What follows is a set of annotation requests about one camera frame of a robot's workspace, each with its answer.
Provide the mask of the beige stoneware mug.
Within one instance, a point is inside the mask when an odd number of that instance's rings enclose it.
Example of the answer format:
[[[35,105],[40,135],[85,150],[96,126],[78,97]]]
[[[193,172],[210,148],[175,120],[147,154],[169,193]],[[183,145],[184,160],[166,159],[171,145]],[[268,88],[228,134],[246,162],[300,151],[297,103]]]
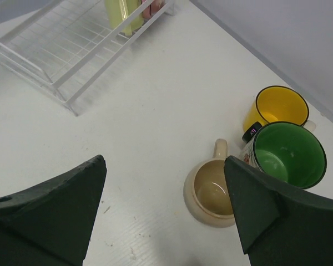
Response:
[[[235,224],[224,174],[227,156],[227,141],[217,139],[213,157],[197,164],[187,175],[183,187],[184,202],[190,214],[199,222],[215,228]]]

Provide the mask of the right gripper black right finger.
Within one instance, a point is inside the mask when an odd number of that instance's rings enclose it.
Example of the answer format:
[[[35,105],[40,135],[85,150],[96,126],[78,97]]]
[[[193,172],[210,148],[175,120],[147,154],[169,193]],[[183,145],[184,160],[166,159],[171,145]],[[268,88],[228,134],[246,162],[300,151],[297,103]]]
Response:
[[[229,156],[224,173],[251,265],[333,265],[333,199],[271,177]]]

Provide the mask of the pink patterned mug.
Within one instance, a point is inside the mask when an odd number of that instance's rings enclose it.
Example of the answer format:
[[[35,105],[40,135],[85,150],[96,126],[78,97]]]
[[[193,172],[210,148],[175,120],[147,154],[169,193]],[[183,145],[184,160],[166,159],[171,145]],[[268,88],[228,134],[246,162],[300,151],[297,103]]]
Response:
[[[154,0],[143,12],[142,16],[144,19],[151,19],[163,6],[165,0]]]

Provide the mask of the green-inside patterned mug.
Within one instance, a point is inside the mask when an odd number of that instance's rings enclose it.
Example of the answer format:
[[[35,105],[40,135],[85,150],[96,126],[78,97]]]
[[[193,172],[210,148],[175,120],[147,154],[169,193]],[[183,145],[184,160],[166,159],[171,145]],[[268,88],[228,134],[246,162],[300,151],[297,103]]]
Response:
[[[291,122],[272,122],[259,127],[239,159],[290,185],[308,189],[326,173],[327,157],[320,141],[309,130]]]

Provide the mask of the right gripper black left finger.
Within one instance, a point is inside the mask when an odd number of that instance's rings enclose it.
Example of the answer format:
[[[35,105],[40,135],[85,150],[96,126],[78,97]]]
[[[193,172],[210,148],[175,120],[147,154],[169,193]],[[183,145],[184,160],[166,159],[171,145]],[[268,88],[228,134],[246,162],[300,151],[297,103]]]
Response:
[[[82,265],[107,168],[102,155],[0,197],[0,265]]]

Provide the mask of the pale yellow mug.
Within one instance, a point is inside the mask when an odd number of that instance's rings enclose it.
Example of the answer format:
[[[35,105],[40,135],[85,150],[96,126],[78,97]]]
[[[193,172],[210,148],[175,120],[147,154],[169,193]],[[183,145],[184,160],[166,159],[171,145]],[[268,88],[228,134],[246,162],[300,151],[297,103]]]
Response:
[[[110,26],[114,29],[128,18],[140,5],[139,0],[105,0],[105,7],[109,19]],[[144,19],[141,14],[137,15],[132,22],[126,26],[122,33],[126,36],[131,36],[133,31],[138,30],[144,24]]]

